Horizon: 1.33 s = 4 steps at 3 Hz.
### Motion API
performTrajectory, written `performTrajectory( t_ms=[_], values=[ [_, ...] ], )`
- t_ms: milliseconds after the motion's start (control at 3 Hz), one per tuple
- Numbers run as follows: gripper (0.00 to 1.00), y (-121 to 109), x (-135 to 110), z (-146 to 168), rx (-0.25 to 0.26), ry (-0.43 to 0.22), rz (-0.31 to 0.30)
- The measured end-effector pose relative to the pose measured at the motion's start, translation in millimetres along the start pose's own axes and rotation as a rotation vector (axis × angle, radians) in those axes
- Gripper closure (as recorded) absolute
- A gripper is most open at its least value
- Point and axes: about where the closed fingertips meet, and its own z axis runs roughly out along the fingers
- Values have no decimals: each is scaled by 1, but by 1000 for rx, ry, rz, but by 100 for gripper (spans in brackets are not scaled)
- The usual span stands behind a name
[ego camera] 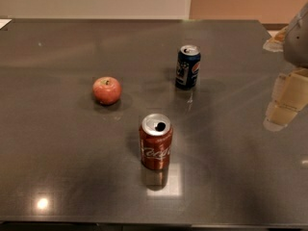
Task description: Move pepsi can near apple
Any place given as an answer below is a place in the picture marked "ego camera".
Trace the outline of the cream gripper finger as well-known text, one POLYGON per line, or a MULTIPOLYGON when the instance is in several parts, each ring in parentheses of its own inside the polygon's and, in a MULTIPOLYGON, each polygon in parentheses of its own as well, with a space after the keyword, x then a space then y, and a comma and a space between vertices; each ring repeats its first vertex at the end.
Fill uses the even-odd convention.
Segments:
POLYGON ((270 52, 282 52, 286 32, 287 32, 287 27, 284 27, 281 30, 274 33, 272 37, 269 38, 264 43, 263 48, 270 52))
POLYGON ((297 67, 275 80, 271 101, 266 110, 264 127, 278 132, 287 127, 308 105, 308 69, 297 67))

